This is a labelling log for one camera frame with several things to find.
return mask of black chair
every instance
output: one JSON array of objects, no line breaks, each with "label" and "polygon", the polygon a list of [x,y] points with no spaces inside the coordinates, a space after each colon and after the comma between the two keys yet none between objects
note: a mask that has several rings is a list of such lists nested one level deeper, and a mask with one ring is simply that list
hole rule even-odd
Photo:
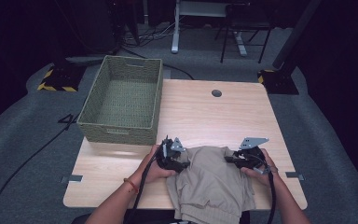
[{"label": "black chair", "polygon": [[269,19],[270,16],[266,14],[266,11],[263,8],[263,3],[260,0],[232,3],[227,5],[225,21],[215,37],[215,39],[217,39],[223,27],[226,27],[225,41],[223,44],[220,63],[223,62],[223,58],[225,56],[228,32],[255,32],[248,40],[249,43],[259,31],[267,31],[264,44],[246,44],[246,46],[263,46],[258,60],[258,62],[261,63],[264,50],[266,49],[267,42],[269,41],[269,34],[272,29]]}]

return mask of bracelet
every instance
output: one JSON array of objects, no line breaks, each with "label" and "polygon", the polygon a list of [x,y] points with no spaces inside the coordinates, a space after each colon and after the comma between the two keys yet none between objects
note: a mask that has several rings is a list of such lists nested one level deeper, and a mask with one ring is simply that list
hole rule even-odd
[{"label": "bracelet", "polygon": [[130,181],[128,178],[124,178],[124,182],[127,182],[129,184],[131,184],[132,186],[132,190],[130,190],[129,192],[135,190],[135,194],[138,194],[139,193],[139,189],[136,188],[136,186],[132,183],[132,181]]}]

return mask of green woven basket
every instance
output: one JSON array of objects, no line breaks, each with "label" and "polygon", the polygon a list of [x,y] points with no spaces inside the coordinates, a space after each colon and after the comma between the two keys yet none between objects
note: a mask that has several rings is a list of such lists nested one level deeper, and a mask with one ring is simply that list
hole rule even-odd
[{"label": "green woven basket", "polygon": [[91,142],[156,144],[162,60],[105,56],[77,124]]}]

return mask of wooden table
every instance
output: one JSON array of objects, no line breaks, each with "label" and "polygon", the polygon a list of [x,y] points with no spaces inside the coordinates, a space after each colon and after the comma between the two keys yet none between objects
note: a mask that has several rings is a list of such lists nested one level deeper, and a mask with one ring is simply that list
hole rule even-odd
[{"label": "wooden table", "polygon": [[[221,97],[212,96],[220,90]],[[258,83],[164,80],[157,144],[168,135],[184,147],[214,146],[238,150],[244,137],[267,137],[261,145],[275,161],[302,209],[307,207],[297,178],[285,172],[295,168],[284,143],[264,87]],[[73,175],[63,198],[68,207],[97,207],[138,167],[151,146],[91,143],[80,148]],[[253,181],[256,209],[270,209],[269,189]],[[145,185],[139,208],[172,209],[165,179]]]}]

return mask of human arm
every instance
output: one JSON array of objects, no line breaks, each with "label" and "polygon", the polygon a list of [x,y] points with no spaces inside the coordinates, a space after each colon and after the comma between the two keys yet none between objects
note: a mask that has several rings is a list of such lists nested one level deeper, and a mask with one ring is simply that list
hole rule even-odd
[{"label": "human arm", "polygon": [[[281,211],[281,219],[284,224],[298,224],[298,223],[310,223],[305,213],[298,206],[295,198],[290,192],[289,188],[287,188],[286,184],[283,182],[278,172],[274,172],[276,170],[275,163],[267,153],[264,148],[261,148],[264,156],[266,157],[266,162],[269,166],[272,167],[273,181],[274,187],[277,196],[277,207]],[[248,176],[254,177],[260,183],[270,188],[269,185],[269,177],[267,175],[261,175],[260,173],[248,169],[246,167],[242,167],[241,171],[246,173]]]},{"label": "human arm", "polygon": [[[136,171],[128,177],[129,181],[138,189],[141,185],[142,173],[146,165],[149,163],[155,154],[158,146],[152,146],[150,153],[142,160]],[[147,174],[145,183],[151,183],[159,178],[175,175],[173,170],[163,170],[158,167],[156,161],[153,161],[149,172]],[[130,182],[123,182],[123,184],[115,190],[103,203],[100,204],[89,216],[86,224],[104,224],[123,222],[124,215],[130,204],[130,201],[136,196],[134,188]]]}]

